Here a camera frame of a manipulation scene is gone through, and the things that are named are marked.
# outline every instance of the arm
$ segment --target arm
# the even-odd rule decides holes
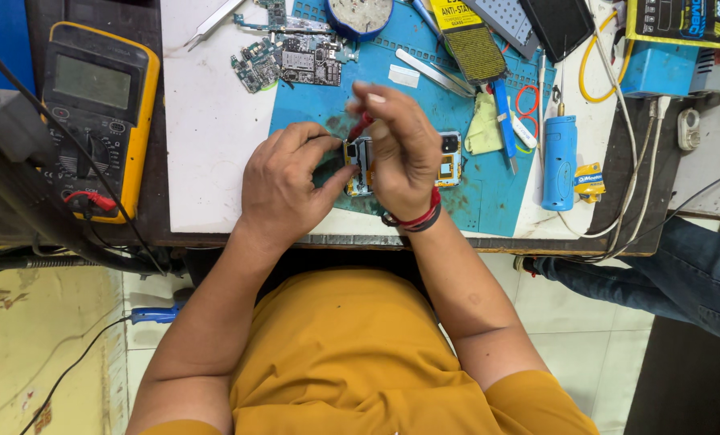
[[[312,171],[340,144],[319,124],[302,122],[275,132],[252,154],[242,178],[242,216],[153,354],[127,435],[173,420],[232,431],[230,378],[246,346],[256,294],[279,257],[327,215],[357,170],[346,166],[314,188]]]
[[[413,221],[430,209],[441,136],[405,94],[359,83],[354,91],[359,102],[348,109],[377,119],[371,126],[374,193],[390,213]],[[462,369],[482,390],[517,371],[548,370],[505,292],[447,212],[431,228],[407,235]],[[458,267],[446,267],[444,259]]]

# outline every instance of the digital multimeter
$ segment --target digital multimeter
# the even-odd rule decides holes
[[[134,217],[159,77],[158,56],[146,46],[75,23],[52,27],[46,50],[43,102],[54,119],[86,148],[126,212]],[[59,161],[41,168],[62,198],[75,192],[109,194],[92,164],[53,125]],[[120,224],[123,214],[105,211],[84,195],[67,200],[77,218]]]

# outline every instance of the yellow cable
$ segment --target yellow cable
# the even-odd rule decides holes
[[[601,27],[599,27],[599,30],[604,30],[606,25],[610,22],[613,17],[617,15],[617,11],[613,11],[610,16],[606,17],[604,23],[602,23]],[[596,36],[591,36],[591,41],[588,43],[588,46],[586,48],[586,53],[583,55],[583,61],[580,63],[580,75],[577,79],[578,84],[580,85],[580,94],[583,94],[583,98],[585,98],[587,101],[592,103],[601,103],[607,98],[610,97],[610,95],[615,93],[615,86],[613,86],[609,92],[602,95],[601,97],[594,98],[591,97],[588,94],[588,91],[586,91],[586,84],[583,81],[584,75],[586,73],[586,62],[588,61],[588,55],[591,53],[591,49],[594,48],[594,44],[597,42]],[[631,39],[628,41],[628,48],[626,49],[626,56],[623,60],[623,66],[621,67],[621,74],[617,78],[617,83],[620,84],[623,81],[623,76],[626,74],[626,69],[628,68],[628,61],[631,58],[631,51],[634,49],[634,40]]]

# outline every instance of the mustard yellow shirt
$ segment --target mustard yellow shirt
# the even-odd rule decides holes
[[[481,391],[413,286],[379,270],[294,276],[253,312],[233,376],[238,434],[597,434],[545,371]],[[219,435],[192,420],[143,435]]]

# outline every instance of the black phone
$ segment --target black phone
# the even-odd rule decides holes
[[[596,29],[584,0],[520,0],[535,34],[554,64],[572,53]]]

